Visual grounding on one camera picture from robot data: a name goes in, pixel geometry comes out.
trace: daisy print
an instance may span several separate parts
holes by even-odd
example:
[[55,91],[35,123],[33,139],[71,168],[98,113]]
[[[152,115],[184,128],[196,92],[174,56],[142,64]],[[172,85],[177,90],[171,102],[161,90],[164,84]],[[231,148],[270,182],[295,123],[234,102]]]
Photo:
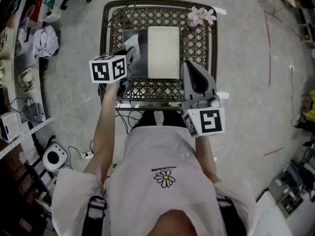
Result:
[[161,171],[156,174],[154,179],[156,179],[158,183],[161,183],[162,188],[168,188],[175,182],[175,178],[171,177],[171,174],[172,172],[170,170]]

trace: white t-shirt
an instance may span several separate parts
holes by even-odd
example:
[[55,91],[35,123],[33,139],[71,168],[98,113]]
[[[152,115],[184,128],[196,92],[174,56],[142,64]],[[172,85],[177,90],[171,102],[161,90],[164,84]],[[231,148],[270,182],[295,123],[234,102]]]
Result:
[[[248,235],[256,225],[250,186],[241,179],[213,185],[194,156],[194,139],[185,128],[135,128],[126,139],[124,159],[107,184],[112,236],[146,236],[159,216],[172,209],[185,212],[197,235],[224,236],[217,194],[233,201]],[[87,203],[99,185],[94,175],[60,171],[52,201],[60,236],[81,235]]]

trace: electrical outlet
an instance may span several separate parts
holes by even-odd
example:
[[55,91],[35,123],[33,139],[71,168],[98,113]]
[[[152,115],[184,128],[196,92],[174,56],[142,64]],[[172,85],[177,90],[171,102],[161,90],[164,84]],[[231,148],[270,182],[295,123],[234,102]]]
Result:
[[94,154],[92,153],[92,151],[86,152],[86,153],[83,154],[83,157],[84,157],[85,159],[87,159],[87,160],[93,158],[93,156],[94,156]]

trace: gray floor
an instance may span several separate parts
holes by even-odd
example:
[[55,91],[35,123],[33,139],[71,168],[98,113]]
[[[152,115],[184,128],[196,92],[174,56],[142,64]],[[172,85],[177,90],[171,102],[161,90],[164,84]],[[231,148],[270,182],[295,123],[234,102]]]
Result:
[[[45,76],[45,94],[49,115],[54,122],[45,127],[41,138],[56,134],[64,147],[88,151],[100,111],[97,85],[91,83],[88,61],[99,53],[100,29],[104,5],[111,0],[70,0],[61,18],[61,47],[51,59]],[[218,91],[229,92],[224,101],[226,132],[210,138],[218,158],[219,177],[245,177],[255,194],[294,155],[307,134],[294,129],[290,96],[289,65],[293,73],[294,109],[306,80],[313,75],[310,49],[290,31],[298,31],[294,16],[283,9],[277,16],[267,16],[271,38],[271,87],[269,46],[263,10],[272,11],[270,1],[190,0],[226,9],[218,16]],[[122,158],[125,128],[116,118],[114,160]],[[264,156],[265,153],[283,150]],[[71,164],[76,168],[80,157],[71,150]],[[86,161],[78,167],[81,171]]]

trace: black and white marker cube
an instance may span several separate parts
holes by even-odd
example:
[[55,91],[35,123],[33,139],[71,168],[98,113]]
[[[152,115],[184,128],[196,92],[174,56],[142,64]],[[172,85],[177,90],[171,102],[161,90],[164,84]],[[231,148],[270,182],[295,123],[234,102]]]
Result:
[[125,55],[99,56],[90,62],[93,83],[114,83],[127,76]]
[[183,119],[193,138],[225,132],[224,108],[188,109]]

